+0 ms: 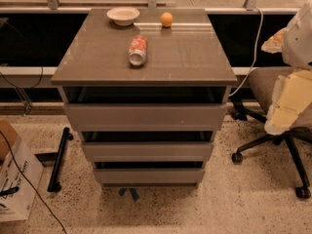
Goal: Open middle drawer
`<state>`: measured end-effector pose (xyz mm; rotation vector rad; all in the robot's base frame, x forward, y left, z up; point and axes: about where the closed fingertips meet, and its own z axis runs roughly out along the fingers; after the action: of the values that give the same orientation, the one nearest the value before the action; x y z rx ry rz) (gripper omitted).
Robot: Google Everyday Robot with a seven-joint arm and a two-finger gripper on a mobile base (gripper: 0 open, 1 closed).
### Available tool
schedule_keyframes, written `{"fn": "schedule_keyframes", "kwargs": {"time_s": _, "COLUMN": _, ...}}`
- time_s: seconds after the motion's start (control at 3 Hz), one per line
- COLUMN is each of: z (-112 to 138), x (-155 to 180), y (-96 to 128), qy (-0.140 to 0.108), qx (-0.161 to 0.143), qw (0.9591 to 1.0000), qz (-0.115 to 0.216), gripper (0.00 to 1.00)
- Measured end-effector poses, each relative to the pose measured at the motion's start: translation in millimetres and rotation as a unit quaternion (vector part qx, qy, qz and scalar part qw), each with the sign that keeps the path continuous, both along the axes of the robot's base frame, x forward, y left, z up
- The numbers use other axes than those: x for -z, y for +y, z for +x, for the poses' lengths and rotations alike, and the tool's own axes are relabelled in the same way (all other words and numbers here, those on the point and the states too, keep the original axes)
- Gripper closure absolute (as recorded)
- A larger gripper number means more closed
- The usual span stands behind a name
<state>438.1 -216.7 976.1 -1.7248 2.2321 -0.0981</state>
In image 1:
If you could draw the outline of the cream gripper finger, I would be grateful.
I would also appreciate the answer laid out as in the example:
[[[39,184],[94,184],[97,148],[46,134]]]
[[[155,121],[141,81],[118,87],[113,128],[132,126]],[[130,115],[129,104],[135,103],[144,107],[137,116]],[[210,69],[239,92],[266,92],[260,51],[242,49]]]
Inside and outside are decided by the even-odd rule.
[[[269,39],[262,44],[261,50],[269,54],[281,53],[286,32],[287,29],[284,27],[270,36]]]

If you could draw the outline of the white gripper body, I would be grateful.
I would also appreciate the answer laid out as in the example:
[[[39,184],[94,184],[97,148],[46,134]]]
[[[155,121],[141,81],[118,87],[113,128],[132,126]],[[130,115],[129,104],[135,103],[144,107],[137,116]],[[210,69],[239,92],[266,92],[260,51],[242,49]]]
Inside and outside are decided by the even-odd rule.
[[[272,104],[268,110],[268,131],[288,131],[312,102],[312,72],[299,70],[279,75],[274,84]]]

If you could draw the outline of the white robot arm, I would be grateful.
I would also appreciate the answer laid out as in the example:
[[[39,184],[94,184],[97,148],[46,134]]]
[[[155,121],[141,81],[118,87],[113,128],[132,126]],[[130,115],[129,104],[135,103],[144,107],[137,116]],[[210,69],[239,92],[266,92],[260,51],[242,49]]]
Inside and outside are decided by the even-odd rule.
[[[291,67],[291,73],[279,75],[274,84],[264,125],[270,135],[288,131],[312,102],[312,0],[308,0],[277,35],[279,39],[272,36],[261,49],[273,53],[280,44],[283,62]]]

